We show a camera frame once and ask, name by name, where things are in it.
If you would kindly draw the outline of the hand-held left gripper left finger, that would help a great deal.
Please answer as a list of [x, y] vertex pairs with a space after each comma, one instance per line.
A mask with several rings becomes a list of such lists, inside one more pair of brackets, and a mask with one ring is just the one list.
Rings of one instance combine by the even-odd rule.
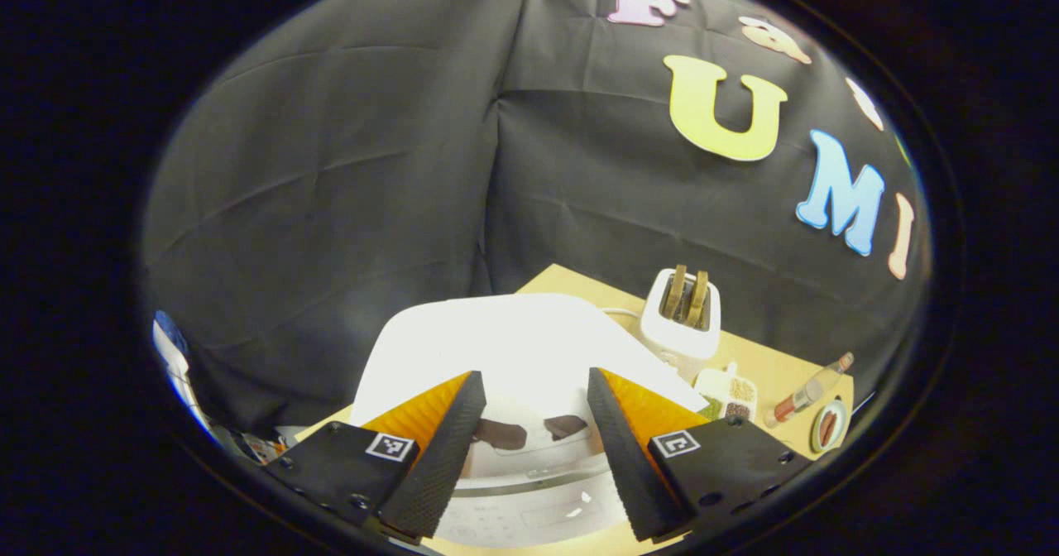
[[265, 466], [345, 525], [400, 540], [434, 536], [486, 405], [466, 371], [365, 424], [327, 423]]

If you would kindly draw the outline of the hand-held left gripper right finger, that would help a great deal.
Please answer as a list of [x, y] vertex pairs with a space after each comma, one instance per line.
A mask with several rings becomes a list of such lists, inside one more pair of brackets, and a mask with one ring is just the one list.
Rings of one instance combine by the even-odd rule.
[[604, 367], [590, 367], [587, 403], [639, 541], [730, 533], [810, 465], [748, 418], [705, 418]]

